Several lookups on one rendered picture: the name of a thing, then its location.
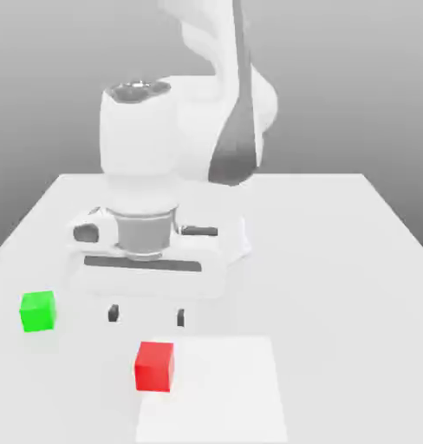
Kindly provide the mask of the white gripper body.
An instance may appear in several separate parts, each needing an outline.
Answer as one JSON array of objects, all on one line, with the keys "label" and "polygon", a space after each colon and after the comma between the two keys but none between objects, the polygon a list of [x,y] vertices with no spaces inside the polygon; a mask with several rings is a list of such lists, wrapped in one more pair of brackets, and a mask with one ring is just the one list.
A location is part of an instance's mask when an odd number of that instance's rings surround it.
[{"label": "white gripper body", "polygon": [[97,297],[216,298],[226,274],[218,254],[201,250],[149,262],[73,252],[67,262],[68,287]]}]

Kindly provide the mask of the small red cube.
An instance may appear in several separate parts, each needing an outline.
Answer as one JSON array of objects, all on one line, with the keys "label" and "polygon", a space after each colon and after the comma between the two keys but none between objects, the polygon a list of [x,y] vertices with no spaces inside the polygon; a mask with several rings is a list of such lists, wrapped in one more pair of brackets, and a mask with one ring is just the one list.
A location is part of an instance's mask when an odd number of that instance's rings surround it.
[{"label": "small red cube", "polygon": [[138,391],[169,393],[174,372],[174,344],[141,342],[133,369]]}]

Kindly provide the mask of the small green cube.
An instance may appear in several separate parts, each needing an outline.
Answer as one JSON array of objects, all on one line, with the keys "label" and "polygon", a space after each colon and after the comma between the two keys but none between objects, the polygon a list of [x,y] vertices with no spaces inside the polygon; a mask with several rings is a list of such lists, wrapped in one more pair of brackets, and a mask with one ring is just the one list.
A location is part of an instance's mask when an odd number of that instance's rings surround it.
[{"label": "small green cube", "polygon": [[52,291],[24,293],[19,309],[23,330],[37,332],[55,327],[55,295]]}]

